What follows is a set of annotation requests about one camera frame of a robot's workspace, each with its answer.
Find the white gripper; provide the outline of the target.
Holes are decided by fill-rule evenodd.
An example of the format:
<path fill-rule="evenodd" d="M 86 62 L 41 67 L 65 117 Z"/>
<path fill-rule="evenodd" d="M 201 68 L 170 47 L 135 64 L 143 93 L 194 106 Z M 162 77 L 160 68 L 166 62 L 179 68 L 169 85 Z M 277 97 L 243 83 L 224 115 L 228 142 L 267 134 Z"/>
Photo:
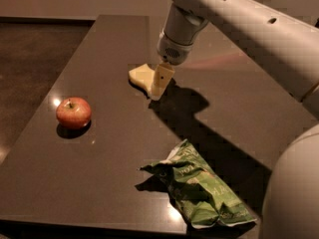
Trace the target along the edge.
<path fill-rule="evenodd" d="M 164 63 L 155 68 L 151 84 L 151 99 L 158 101 L 174 75 L 174 68 L 182 64 L 192 50 L 199 32 L 208 21 L 171 4 L 162 31 L 159 34 L 157 50 Z"/>

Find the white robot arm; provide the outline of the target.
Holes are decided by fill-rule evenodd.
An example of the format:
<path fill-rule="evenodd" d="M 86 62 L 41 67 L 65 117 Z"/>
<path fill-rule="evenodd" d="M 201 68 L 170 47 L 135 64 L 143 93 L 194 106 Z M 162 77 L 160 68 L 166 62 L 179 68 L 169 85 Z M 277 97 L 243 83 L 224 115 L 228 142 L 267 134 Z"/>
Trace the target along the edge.
<path fill-rule="evenodd" d="M 318 30 L 253 0 L 171 0 L 159 117 L 255 211 L 256 239 L 318 239 Z"/>

